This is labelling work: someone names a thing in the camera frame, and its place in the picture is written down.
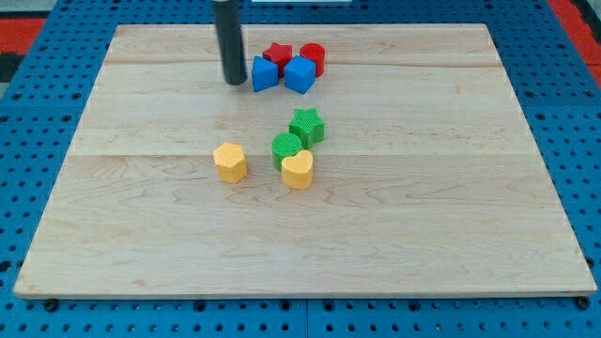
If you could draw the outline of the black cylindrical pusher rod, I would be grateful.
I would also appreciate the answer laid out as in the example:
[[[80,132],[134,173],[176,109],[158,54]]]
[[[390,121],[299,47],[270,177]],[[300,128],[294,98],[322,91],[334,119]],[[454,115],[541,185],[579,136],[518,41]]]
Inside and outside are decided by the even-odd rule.
[[[239,1],[212,0],[211,4],[224,80],[229,85],[242,85],[247,80],[247,70]]]

